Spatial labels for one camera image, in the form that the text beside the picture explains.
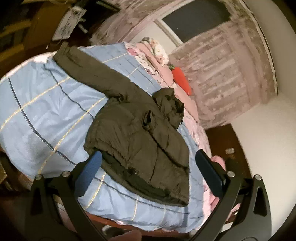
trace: bed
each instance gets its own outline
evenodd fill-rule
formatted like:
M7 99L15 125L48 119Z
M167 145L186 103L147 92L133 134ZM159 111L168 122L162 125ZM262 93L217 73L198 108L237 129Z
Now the bed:
M119 43L81 47L80 50L130 78L150 95L168 87L158 71L151 73L143 52ZM67 74L52 60L54 53L31 58L0 81L0 146L13 165L29 179L40 172L58 176L87 159L86 132L107 98ZM204 129L185 105L178 132L190 150L190 199L186 207L166 206L146 200L113 181L102 169L79 198L88 213L132 225L145 231L164 229L187 233L198 229L210 215L211 193L194 155L201 148L211 157Z

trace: jacket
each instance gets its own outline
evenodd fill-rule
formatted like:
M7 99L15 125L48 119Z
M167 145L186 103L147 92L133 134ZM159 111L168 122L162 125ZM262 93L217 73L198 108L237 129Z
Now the jacket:
M84 149L103 153L102 168L130 191L167 205L189 201L189 150L177 132L184 105L173 88L152 97L129 78L63 44L56 63L108 101L89 127Z

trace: jacket sleeve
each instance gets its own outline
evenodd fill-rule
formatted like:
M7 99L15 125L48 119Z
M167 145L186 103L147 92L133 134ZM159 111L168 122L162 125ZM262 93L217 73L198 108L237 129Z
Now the jacket sleeve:
M168 123L148 111L143 128L153 137L159 147L178 166L189 167L189 149L183 137Z
M143 98L142 89L129 78L76 47L69 47L67 42L62 44L53 59L69 76L104 93L108 98L115 97L119 101ZM149 94L143 92L144 98L147 98Z

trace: pink patterned curtain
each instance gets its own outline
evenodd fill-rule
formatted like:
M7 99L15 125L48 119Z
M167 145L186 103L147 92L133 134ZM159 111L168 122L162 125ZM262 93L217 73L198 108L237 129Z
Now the pink patterned curtain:
M277 93L263 36L240 0L222 0L231 21L199 34L170 55L189 80L205 129L230 123Z
M91 38L92 44L131 41L142 29L183 0L109 0L120 12L108 18Z

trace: metal screw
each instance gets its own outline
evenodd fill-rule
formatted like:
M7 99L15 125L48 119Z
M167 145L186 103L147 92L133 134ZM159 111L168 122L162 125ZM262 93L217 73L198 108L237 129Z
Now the metal screw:
M235 177L235 173L232 171L227 172L227 176L229 177Z
M70 172L69 172L69 171L64 171L64 172L62 173L62 176L63 176L63 177L69 177L69 176L70 176Z
M262 177L258 174L255 175L255 178L258 180L258 181L261 181L262 180Z
M38 175L35 177L35 179L36 179L37 181L39 181L41 178L42 178L42 175L41 175L41 174L38 174Z

